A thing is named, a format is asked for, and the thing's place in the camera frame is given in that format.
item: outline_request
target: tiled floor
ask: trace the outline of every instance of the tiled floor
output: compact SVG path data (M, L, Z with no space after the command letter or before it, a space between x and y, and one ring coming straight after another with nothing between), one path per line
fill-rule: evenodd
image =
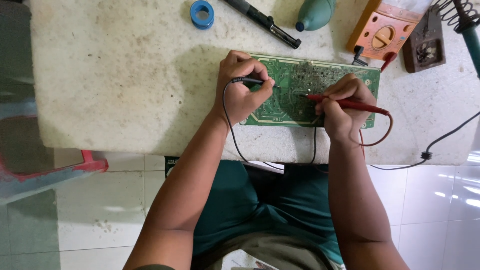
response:
M78 158L55 153L57 166ZM121 269L165 180L164 158L96 156L108 172L0 207L1 270ZM479 268L480 166L369 172L412 270Z

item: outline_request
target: green rubber bulb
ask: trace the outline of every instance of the green rubber bulb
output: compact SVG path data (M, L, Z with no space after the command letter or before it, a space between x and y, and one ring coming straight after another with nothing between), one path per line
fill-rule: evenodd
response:
M295 28L314 31L324 27L333 16L336 0L305 0L299 11Z

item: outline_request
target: person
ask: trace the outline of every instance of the person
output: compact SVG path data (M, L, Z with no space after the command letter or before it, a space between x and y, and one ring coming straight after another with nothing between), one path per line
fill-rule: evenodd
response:
M275 82L244 52L232 50L220 62L214 105L155 197L123 269L222 269L222 258L241 250L261 269L408 270L359 146L370 113L335 101L376 105L366 85L347 74L325 90L315 111L325 113L329 164L285 165L260 201L242 163L220 160L230 132L223 88L250 74L264 81L258 91L241 82L226 91L232 124L260 107Z

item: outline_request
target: red probe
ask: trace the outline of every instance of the red probe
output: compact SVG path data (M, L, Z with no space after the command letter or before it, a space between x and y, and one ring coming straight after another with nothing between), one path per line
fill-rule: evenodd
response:
M306 95L299 95L299 96L304 97L304 98L308 98L308 99L316 101L316 102L322 102L325 98L327 98L327 96L324 96L324 95L308 95L308 94L306 94ZM390 131L392 131L393 118L390 115L389 111L387 111L385 109L382 109L382 108L378 108L376 106L368 105L368 104L361 103L361 102L355 102L355 101L351 101L351 100L348 100L348 99L340 99L340 100L336 100L336 102L338 102L338 104L340 105L340 108L342 108L342 109L363 110L363 111L383 114L383 115L388 116L388 118L390 118L390 126L388 127L388 130L385 133L385 135L380 140L378 140L375 143L368 144L368 145L362 143L362 144L360 144L361 146L377 145L377 144L381 143L383 140L385 140L385 138L387 138L387 136L390 134Z

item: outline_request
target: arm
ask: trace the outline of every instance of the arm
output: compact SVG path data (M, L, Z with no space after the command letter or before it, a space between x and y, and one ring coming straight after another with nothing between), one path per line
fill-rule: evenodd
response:
M347 74L329 87L317 105L325 112L330 140L328 197L340 252L347 269L408 270L395 248L385 208L368 174L358 132L369 112L342 110L335 100L349 98L370 105L376 100L365 84Z
M124 270L160 264L190 269L193 230L212 187L229 133L223 111L223 88L233 77L254 73L265 80L255 93L231 84L225 96L232 124L245 119L271 94L275 83L266 67L248 54L231 51L220 63L215 104L155 197Z

